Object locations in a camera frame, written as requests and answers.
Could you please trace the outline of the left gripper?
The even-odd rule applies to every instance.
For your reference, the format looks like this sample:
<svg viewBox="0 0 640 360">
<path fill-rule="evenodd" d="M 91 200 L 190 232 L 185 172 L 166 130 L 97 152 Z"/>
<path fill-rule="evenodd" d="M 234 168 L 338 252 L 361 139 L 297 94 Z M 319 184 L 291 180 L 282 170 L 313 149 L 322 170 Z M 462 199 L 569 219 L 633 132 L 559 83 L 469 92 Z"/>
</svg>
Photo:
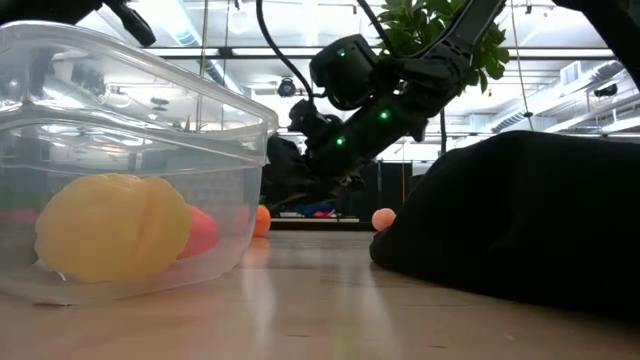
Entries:
<svg viewBox="0 0 640 360">
<path fill-rule="evenodd" d="M 128 5 L 128 0 L 103 0 L 103 3 L 119 17 L 123 27 L 143 47 L 149 47 L 156 42 L 151 27 L 136 10 Z"/>
</svg>

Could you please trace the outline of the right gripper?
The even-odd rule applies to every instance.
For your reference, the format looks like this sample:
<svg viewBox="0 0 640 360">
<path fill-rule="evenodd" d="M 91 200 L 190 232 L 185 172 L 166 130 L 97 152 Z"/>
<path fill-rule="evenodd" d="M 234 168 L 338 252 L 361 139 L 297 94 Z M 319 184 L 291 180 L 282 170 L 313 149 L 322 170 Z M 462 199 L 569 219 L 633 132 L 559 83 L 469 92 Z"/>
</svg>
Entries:
<svg viewBox="0 0 640 360">
<path fill-rule="evenodd" d="M 373 158 L 373 139 L 352 130 L 305 132 L 307 149 L 278 135 L 267 141 L 263 195 L 273 209 L 294 208 L 336 200 L 359 191 L 359 170 Z"/>
</svg>

